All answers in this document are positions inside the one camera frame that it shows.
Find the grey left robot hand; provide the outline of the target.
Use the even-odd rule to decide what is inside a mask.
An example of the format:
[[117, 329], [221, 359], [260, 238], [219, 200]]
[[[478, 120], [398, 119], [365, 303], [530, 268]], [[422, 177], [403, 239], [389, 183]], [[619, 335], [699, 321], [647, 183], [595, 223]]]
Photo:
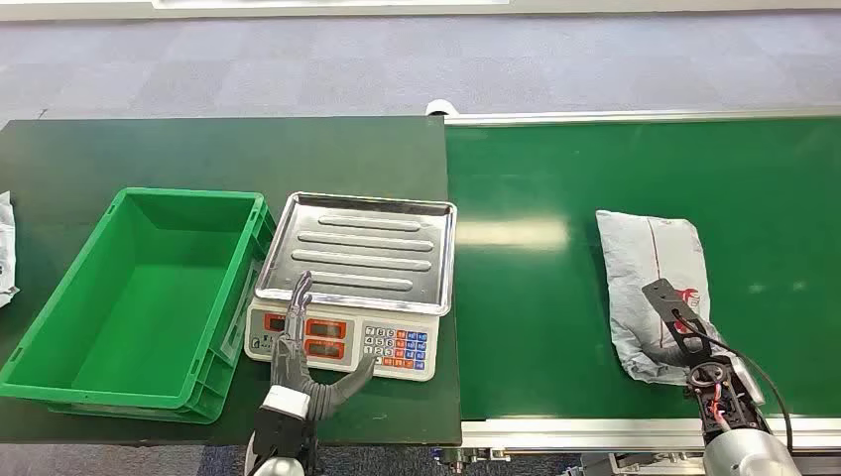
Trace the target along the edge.
[[373, 377], [376, 356], [364, 354], [357, 368], [333, 384], [318, 383], [309, 373], [303, 349], [306, 308], [311, 302], [310, 271], [304, 271], [292, 290], [285, 329], [272, 345], [271, 382], [310, 397], [306, 419], [330, 419]]

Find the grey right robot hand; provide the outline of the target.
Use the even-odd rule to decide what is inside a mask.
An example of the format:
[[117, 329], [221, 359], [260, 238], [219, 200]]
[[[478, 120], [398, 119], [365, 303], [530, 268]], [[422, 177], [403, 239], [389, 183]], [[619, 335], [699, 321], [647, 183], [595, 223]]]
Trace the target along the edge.
[[657, 361], [688, 369], [722, 362], [722, 358], [713, 353], [700, 317], [668, 280], [658, 279], [649, 283], [642, 287], [642, 293], [674, 341], [670, 347], [654, 353]]

